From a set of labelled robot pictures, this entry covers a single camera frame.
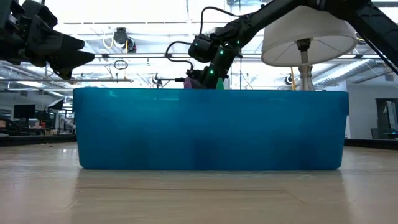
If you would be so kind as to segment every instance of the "black cable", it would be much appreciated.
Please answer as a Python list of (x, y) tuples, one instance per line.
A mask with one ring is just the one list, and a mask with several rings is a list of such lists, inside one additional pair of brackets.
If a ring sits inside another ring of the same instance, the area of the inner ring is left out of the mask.
[(201, 34), (202, 31), (203, 31), (203, 15), (204, 15), (204, 13), (205, 13), (205, 11), (206, 11), (207, 9), (212, 9), (212, 10), (216, 10), (216, 11), (219, 11), (219, 12), (223, 12), (223, 13), (229, 15), (229, 16), (240, 17), (240, 16), (237, 16), (237, 15), (235, 15), (235, 14), (233, 14), (233, 13), (228, 12), (228, 11), (219, 9), (219, 8), (217, 8), (217, 7), (212, 7), (212, 6), (205, 7), (205, 8), (201, 11), (201, 16), (200, 16), (200, 31), (199, 31), (199, 34)]
[(124, 70), (127, 69), (129, 64), (125, 60), (117, 60), (113, 63), (113, 67), (116, 68), (117, 70)]
[(375, 53), (381, 58), (381, 60), (384, 61), (384, 63), (386, 63), (386, 65), (388, 65), (388, 67), (391, 68), (391, 70), (398, 75), (398, 70), (395, 68), (395, 66), (393, 66), (387, 58), (385, 58), (385, 56), (380, 52), (379, 49), (377, 49), (377, 47), (375, 45), (373, 45), (373, 43), (366, 37), (363, 37), (363, 39), (366, 41), (366, 43), (369, 45), (370, 48), (372, 48), (373, 51), (375, 51)]
[(242, 90), (242, 58), (241, 58), (241, 72), (240, 72), (240, 75), (241, 75), (241, 80), (240, 80), (241, 87), (240, 87), (240, 90)]
[(192, 64), (192, 62), (190, 62), (190, 61), (188, 61), (188, 60), (174, 60), (174, 59), (171, 59), (171, 58), (170, 58), (169, 50), (170, 50), (170, 48), (171, 48), (174, 44), (187, 44), (187, 45), (191, 45), (192, 43), (188, 43), (188, 42), (184, 42), (184, 41), (174, 41), (174, 42), (172, 42), (172, 43), (167, 47), (167, 50), (166, 50), (166, 58), (167, 58), (168, 60), (170, 60), (171, 62), (185, 62), (185, 63), (189, 63), (189, 64), (191, 65), (191, 70), (193, 70), (193, 64)]

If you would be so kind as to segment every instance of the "table lamp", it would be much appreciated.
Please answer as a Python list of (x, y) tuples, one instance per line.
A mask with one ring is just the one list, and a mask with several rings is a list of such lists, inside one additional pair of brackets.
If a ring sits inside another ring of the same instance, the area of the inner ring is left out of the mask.
[(346, 22), (307, 6), (299, 6), (264, 30), (261, 60), (276, 67), (298, 67), (300, 90), (315, 90), (312, 65), (338, 58), (358, 43)]

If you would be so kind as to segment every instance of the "blue plastic bin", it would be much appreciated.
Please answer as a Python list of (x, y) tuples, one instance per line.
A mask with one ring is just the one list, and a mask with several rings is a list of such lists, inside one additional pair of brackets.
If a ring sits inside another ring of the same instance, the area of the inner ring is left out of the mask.
[(335, 170), (348, 94), (79, 88), (80, 164), (126, 170)]

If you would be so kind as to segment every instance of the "black robotic arm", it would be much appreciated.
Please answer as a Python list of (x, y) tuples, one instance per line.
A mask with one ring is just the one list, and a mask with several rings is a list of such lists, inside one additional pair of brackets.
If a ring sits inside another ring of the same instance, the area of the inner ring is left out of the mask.
[(84, 41), (53, 30), (57, 18), (44, 5), (26, 0), (0, 1), (0, 60), (14, 65), (30, 62), (37, 67), (48, 63), (63, 79), (72, 70), (94, 60), (94, 54), (79, 51)]
[(274, 0), (260, 10), (229, 22), (210, 36), (195, 37), (188, 53), (195, 60), (207, 63), (203, 71), (188, 72), (204, 88), (215, 88), (218, 78), (228, 77), (228, 70), (236, 57), (242, 57), (241, 49), (263, 28), (298, 6), (308, 6), (327, 11), (349, 22), (386, 63), (398, 65), (398, 26), (370, 0)]

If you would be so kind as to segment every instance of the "white lampshade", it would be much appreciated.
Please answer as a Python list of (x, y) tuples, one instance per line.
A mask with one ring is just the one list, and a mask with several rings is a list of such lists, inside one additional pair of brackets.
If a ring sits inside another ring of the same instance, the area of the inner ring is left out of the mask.
[(265, 28), (261, 60), (267, 65), (295, 67), (302, 64), (296, 41), (311, 39), (310, 64), (322, 63), (352, 51), (358, 43), (346, 22), (307, 6), (299, 6)]

